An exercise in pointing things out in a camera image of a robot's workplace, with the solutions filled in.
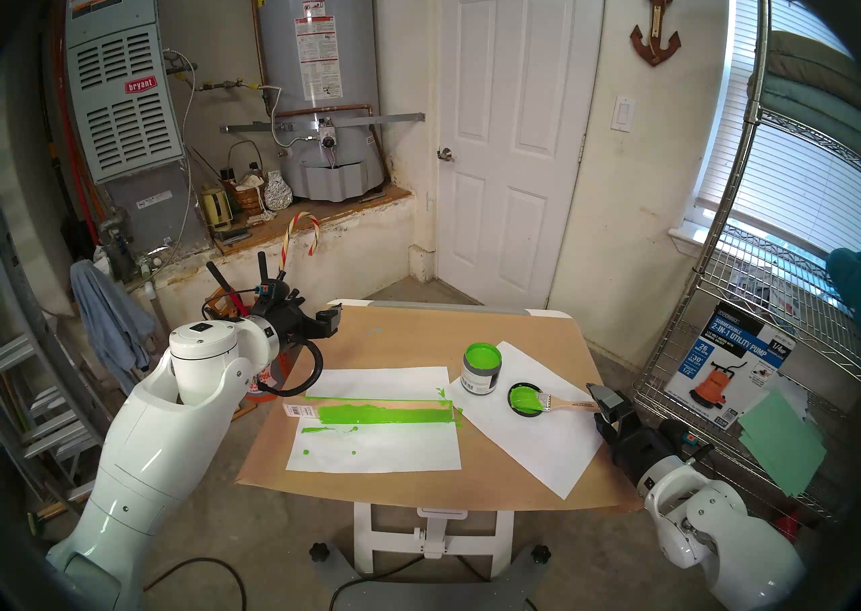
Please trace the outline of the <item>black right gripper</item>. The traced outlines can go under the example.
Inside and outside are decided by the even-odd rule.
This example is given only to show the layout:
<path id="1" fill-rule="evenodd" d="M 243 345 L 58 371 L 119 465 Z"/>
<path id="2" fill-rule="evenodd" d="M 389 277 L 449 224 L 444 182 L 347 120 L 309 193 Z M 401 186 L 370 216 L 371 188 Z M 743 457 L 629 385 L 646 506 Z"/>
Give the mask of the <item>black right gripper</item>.
<path id="1" fill-rule="evenodd" d="M 679 467 L 684 446 L 700 444 L 679 420 L 664 419 L 658 428 L 645 424 L 621 391 L 595 383 L 587 383 L 586 389 L 598 405 L 600 413 L 593 417 L 612 463 L 639 489 L 652 488 Z"/>

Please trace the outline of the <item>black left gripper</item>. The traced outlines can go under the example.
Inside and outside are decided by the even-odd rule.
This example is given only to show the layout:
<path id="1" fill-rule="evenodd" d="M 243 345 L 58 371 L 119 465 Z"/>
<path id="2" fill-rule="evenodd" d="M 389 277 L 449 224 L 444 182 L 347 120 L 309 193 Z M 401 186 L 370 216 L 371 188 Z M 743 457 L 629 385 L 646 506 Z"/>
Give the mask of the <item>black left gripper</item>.
<path id="1" fill-rule="evenodd" d="M 306 347 L 318 355 L 311 341 L 312 320 L 300 309 L 303 298 L 290 291 L 282 280 L 261 280 L 256 287 L 257 300 L 251 308 L 251 321 L 260 329 L 267 356 L 277 356 L 286 349 Z M 334 305 L 315 314 L 315 339 L 328 339 L 338 331 L 342 305 Z"/>

